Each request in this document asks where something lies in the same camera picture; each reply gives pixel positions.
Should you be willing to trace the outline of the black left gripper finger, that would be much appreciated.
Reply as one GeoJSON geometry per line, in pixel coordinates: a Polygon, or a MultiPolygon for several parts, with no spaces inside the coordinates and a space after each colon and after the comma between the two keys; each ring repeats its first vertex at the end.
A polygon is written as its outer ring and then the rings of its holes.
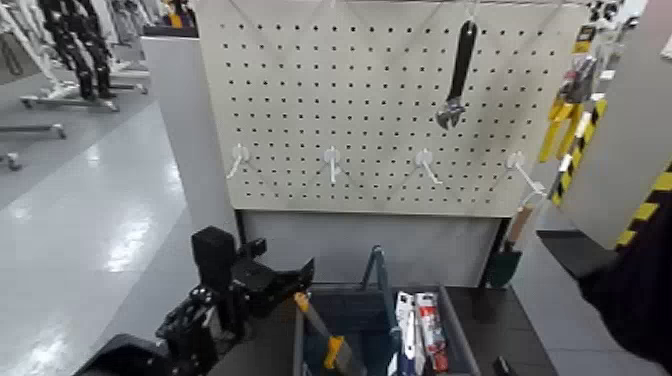
{"type": "Polygon", "coordinates": [[[308,289],[314,279],[315,274],[315,258],[309,259],[294,276],[294,284],[297,290],[308,289]]]}
{"type": "Polygon", "coordinates": [[[306,310],[306,293],[299,291],[290,295],[271,296],[264,303],[268,316],[293,317],[296,310],[301,313],[306,310]]]}

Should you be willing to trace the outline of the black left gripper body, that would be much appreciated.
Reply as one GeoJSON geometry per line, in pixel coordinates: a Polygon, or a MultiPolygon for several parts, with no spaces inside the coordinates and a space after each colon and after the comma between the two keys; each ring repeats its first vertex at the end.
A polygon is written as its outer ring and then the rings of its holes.
{"type": "Polygon", "coordinates": [[[231,268],[233,284],[242,295],[247,311],[255,318],[268,316],[297,283],[296,270],[276,271],[256,260],[266,251],[265,238],[245,243],[231,268]]]}

